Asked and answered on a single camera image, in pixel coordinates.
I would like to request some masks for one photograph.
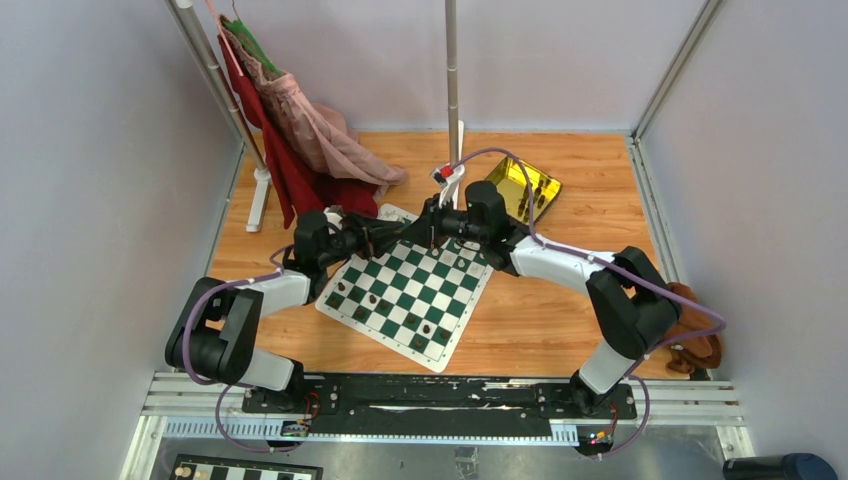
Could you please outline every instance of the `metal pole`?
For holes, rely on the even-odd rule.
[[[256,141],[250,133],[247,121],[241,114],[233,92],[227,86],[224,71],[221,69],[221,65],[218,64],[218,60],[212,52],[212,45],[206,39],[206,33],[203,31],[203,26],[200,25],[200,20],[197,19],[197,14],[194,12],[194,5],[191,0],[165,0],[165,3],[168,4],[168,10],[173,14],[174,20],[177,22],[183,36],[188,42],[189,49],[194,55],[195,60],[201,65],[204,76],[210,83],[212,94],[215,95],[218,102],[222,103],[224,108],[230,113],[236,129],[238,129],[239,135],[247,148],[247,153],[256,162],[256,168],[267,171],[268,166],[265,164],[265,159],[259,153],[259,148],[256,146]]]
[[[693,23],[692,27],[689,29],[686,39],[683,40],[683,43],[677,50],[677,55],[675,55],[674,60],[671,61],[671,65],[669,65],[668,70],[666,70],[665,76],[663,76],[659,86],[657,86],[654,96],[651,97],[651,101],[648,103],[647,108],[645,108],[645,111],[639,118],[639,123],[636,124],[636,128],[632,132],[631,136],[635,141],[641,141],[642,137],[644,137],[645,133],[648,131],[648,128],[651,127],[651,124],[656,118],[657,112],[659,112],[668,92],[671,91],[671,87],[674,85],[674,82],[677,80],[680,72],[682,72],[686,67],[686,64],[689,62],[689,58],[691,58],[695,48],[697,48],[701,39],[706,34],[707,29],[715,19],[716,13],[718,13],[722,5],[724,5],[724,0],[706,0],[704,2],[704,5],[701,7],[701,11],[698,13],[698,17],[695,18],[695,23]]]
[[[459,103],[456,74],[456,0],[445,0],[445,27],[448,47],[448,136],[450,164],[459,161]]]

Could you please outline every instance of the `wooden tabletop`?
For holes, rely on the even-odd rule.
[[[389,164],[409,172],[383,201],[411,213],[437,185],[430,171],[447,161],[445,133],[363,133],[361,143]],[[465,153],[489,146],[511,150],[564,184],[564,191],[537,225],[551,240],[600,251],[627,245],[656,261],[624,139],[598,134],[467,133]],[[467,166],[469,181],[484,178],[503,158],[488,154]],[[221,234],[210,275],[244,278],[271,270],[268,255],[291,243],[294,225],[283,229],[279,202],[268,199],[260,233],[245,224],[253,198],[253,162],[246,159]],[[445,374],[570,376],[601,339],[586,297],[549,282],[495,272],[462,335]],[[425,367],[315,310],[290,308],[262,320],[257,346],[303,362],[307,370],[429,373]],[[657,352],[637,373],[675,376]]]

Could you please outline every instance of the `brown leather item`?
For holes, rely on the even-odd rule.
[[[682,283],[671,282],[668,284],[672,292],[681,297],[698,301],[695,292]],[[683,306],[683,313],[677,324],[671,327],[665,334],[664,339],[676,337],[684,333],[697,332],[712,328],[713,323],[709,317],[690,307]],[[724,351],[724,344],[721,335],[709,335],[707,337],[697,337],[683,340],[679,343],[683,347],[682,350],[672,348],[672,360],[666,365],[669,370],[680,373],[692,373],[695,368],[716,368],[721,364],[721,355]]]

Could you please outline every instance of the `white wall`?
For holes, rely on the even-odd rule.
[[[457,3],[469,129],[586,130],[635,126],[703,2]],[[216,0],[232,16],[230,4]],[[243,0],[236,9],[312,101],[354,126],[446,128],[444,0]]]
[[[162,2],[0,30],[0,476],[117,478],[240,147]]]
[[[645,145],[758,453],[848,475],[848,3],[730,1]]]

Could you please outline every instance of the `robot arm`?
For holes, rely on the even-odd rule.
[[[595,309],[603,340],[572,377],[571,400],[584,412],[599,406],[622,377],[655,345],[680,317],[681,307],[629,281],[594,259],[623,267],[643,279],[668,288],[644,252],[627,247],[619,253],[591,252],[583,259],[540,245],[526,225],[506,213],[503,197],[490,182],[474,182],[465,191],[466,211],[453,208],[444,195],[425,202],[419,219],[403,239],[431,248],[448,237],[480,244],[486,261],[496,270],[517,277],[536,277],[588,296]],[[629,296],[627,289],[635,287]]]
[[[254,346],[259,320],[279,310],[311,303],[327,283],[327,267],[353,255],[382,256],[397,242],[403,223],[337,211],[307,212],[298,218],[294,244],[280,275],[262,282],[220,289],[214,278],[197,281],[168,339],[165,361],[185,369],[182,342],[191,324],[189,356],[195,372],[228,385],[259,387],[286,408],[302,397],[303,365]],[[213,289],[198,318],[195,305]],[[217,330],[207,321],[225,320]]]

